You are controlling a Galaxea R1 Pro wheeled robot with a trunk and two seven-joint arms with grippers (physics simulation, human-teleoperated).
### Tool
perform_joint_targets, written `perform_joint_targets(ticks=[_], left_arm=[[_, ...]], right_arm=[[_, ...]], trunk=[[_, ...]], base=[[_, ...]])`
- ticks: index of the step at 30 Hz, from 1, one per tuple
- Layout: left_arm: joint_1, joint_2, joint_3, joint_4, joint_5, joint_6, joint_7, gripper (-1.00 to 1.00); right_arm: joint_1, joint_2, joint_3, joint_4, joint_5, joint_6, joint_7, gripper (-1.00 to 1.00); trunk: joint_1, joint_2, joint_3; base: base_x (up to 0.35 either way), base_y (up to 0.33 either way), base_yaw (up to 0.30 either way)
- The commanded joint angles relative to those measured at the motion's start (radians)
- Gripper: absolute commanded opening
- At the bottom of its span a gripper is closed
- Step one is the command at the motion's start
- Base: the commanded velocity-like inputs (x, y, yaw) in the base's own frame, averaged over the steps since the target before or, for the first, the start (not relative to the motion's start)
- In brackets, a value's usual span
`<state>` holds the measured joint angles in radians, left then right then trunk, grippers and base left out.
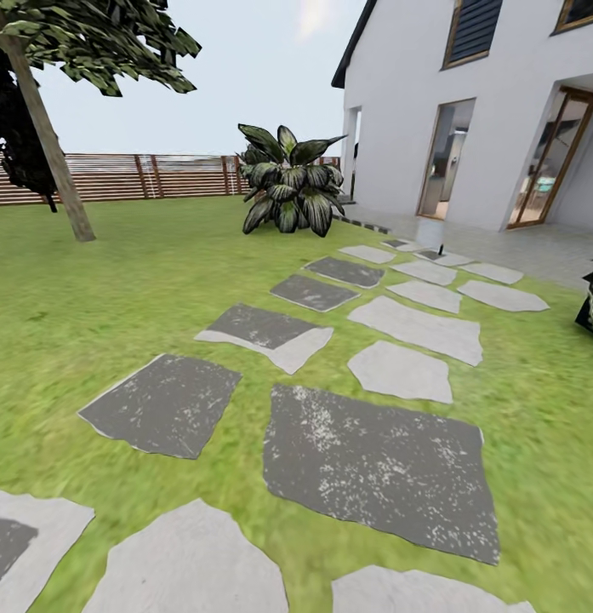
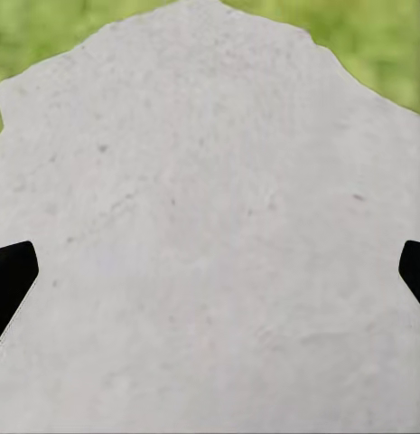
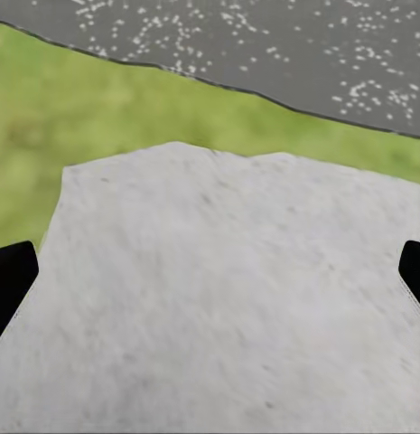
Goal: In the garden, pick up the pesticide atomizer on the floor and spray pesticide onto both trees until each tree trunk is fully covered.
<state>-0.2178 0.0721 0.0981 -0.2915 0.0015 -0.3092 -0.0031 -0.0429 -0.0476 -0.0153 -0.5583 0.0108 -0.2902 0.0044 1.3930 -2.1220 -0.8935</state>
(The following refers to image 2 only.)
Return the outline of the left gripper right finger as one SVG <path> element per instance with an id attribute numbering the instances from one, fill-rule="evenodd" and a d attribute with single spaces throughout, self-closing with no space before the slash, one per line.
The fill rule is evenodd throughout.
<path id="1" fill-rule="evenodd" d="M 397 269 L 399 269 L 399 275 L 420 306 L 420 242 L 405 242 Z"/>

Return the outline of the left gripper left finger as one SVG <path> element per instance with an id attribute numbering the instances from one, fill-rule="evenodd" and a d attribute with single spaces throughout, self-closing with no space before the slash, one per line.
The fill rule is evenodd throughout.
<path id="1" fill-rule="evenodd" d="M 31 241 L 0 248 L 0 337 L 37 276 L 39 266 Z"/>

